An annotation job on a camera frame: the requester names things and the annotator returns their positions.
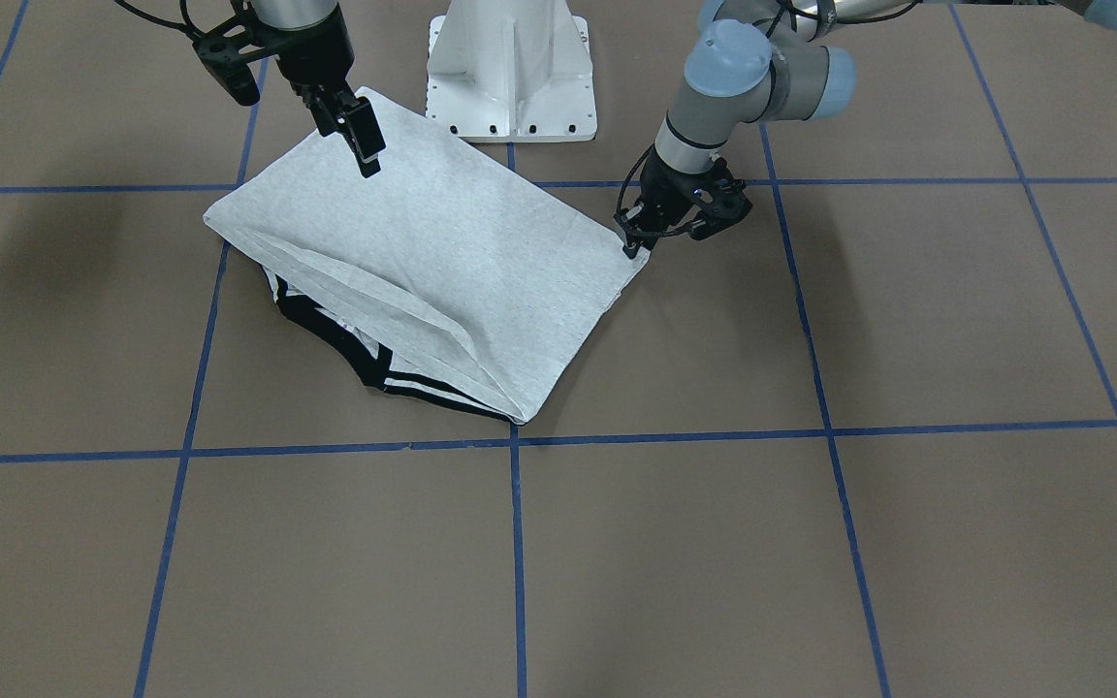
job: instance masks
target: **black and white garment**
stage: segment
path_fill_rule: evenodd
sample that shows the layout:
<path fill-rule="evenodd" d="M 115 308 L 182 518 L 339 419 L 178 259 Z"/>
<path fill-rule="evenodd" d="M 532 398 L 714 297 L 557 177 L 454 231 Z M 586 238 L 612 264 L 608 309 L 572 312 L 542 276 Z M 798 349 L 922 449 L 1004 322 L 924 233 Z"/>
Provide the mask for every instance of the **black and white garment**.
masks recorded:
<path fill-rule="evenodd" d="M 312 133 L 204 212 L 275 302 L 386 393 L 532 420 L 648 260 L 375 92 L 382 171 Z M 612 211 L 604 211 L 611 216 Z"/>
<path fill-rule="evenodd" d="M 270 295 L 274 296 L 279 313 L 347 358 L 361 383 L 376 388 L 382 393 L 407 394 L 442 408 L 509 421 L 506 415 L 475 401 L 454 385 L 418 374 L 416 366 L 395 356 L 390 348 L 378 344 L 364 332 L 352 327 L 347 321 L 316 304 L 316 300 L 287 284 L 279 275 L 265 267 L 261 270 L 266 272 L 266 281 L 269 283 Z"/>

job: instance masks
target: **fabric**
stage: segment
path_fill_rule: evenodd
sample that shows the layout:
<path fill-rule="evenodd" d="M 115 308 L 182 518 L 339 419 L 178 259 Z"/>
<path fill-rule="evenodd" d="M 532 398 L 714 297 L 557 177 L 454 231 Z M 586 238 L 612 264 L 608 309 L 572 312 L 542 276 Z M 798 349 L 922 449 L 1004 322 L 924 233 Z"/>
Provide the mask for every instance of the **fabric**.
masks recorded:
<path fill-rule="evenodd" d="M 361 178 L 346 143 L 313 133 L 206 224 L 366 385 L 532 420 L 648 255 L 629 260 L 607 227 L 361 93 L 385 136 L 381 173 Z"/>

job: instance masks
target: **white towel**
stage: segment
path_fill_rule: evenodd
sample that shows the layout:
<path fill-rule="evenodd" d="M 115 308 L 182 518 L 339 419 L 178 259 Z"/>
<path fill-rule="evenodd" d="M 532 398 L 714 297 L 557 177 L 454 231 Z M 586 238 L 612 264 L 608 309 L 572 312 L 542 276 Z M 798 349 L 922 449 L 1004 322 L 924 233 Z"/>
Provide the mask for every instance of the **white towel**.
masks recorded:
<path fill-rule="evenodd" d="M 267 270 L 284 314 L 364 383 L 532 420 L 643 264 L 618 236 L 371 89 L 385 136 L 363 179 L 313 133 L 204 213 Z"/>

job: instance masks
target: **folded cloth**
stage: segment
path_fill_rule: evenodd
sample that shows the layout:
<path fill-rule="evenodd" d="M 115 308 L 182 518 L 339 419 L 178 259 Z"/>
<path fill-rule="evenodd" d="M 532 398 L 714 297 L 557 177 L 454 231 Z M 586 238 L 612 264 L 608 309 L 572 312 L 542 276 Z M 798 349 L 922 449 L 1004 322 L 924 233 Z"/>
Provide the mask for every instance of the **folded cloth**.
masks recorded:
<path fill-rule="evenodd" d="M 360 176 L 313 133 L 204 213 L 266 269 L 288 318 L 366 385 L 532 420 L 648 260 L 446 128 L 381 94 L 386 150 Z"/>

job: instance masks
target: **metal cylinder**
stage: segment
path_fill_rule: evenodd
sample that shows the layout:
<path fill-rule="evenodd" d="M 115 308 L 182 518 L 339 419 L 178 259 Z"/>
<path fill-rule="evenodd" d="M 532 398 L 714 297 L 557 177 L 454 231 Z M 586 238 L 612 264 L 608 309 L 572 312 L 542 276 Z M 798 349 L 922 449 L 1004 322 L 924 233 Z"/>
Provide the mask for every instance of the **metal cylinder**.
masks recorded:
<path fill-rule="evenodd" d="M 652 147 L 658 152 L 661 162 L 674 171 L 682 173 L 705 173 L 714 166 L 717 160 L 718 145 L 699 145 L 677 136 L 669 119 L 661 122 L 658 136 L 652 141 Z"/>
<path fill-rule="evenodd" d="M 297 30 L 315 26 L 330 17 L 338 0 L 252 0 L 257 18 L 280 30 Z"/>
<path fill-rule="evenodd" d="M 817 0 L 794 0 L 795 9 L 810 15 L 819 13 Z M 834 16 L 838 18 L 871 18 L 873 15 L 906 4 L 900 0 L 834 0 Z M 754 22 L 758 19 L 772 19 L 779 12 L 780 4 L 775 0 L 725 0 L 714 18 L 739 19 L 741 22 Z M 780 26 L 790 28 L 787 18 Z M 810 18 L 795 18 L 795 34 L 802 40 L 812 40 L 817 36 L 817 21 Z"/>

